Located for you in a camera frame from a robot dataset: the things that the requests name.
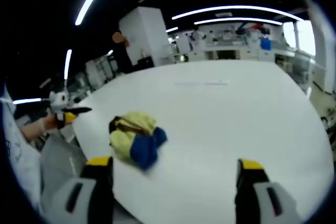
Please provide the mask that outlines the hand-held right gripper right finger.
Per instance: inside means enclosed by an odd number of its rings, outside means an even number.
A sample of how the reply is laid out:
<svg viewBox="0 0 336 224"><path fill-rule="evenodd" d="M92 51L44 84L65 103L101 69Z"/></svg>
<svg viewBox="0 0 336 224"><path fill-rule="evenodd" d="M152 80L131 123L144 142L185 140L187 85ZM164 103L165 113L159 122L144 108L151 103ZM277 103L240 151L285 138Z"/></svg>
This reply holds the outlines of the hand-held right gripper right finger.
<svg viewBox="0 0 336 224"><path fill-rule="evenodd" d="M256 161L237 161L236 223L302 223L296 201Z"/></svg>

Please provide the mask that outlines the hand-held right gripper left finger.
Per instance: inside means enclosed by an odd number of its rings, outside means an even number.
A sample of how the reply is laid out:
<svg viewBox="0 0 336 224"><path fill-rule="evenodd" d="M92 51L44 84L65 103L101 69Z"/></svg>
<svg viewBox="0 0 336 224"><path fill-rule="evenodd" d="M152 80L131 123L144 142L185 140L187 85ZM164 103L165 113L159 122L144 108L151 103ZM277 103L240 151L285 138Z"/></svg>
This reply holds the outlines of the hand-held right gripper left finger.
<svg viewBox="0 0 336 224"><path fill-rule="evenodd" d="M112 223L113 158L87 161L80 176L59 189L59 223Z"/></svg>

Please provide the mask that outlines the person's left hand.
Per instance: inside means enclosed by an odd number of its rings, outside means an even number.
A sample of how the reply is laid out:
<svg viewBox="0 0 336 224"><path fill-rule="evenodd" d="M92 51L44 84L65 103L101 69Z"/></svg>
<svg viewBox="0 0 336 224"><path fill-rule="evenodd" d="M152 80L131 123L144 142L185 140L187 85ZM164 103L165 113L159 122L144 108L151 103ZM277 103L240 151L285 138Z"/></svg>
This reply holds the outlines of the person's left hand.
<svg viewBox="0 0 336 224"><path fill-rule="evenodd" d="M58 128L58 121L55 114L49 114L38 120L38 125L42 133Z"/></svg>

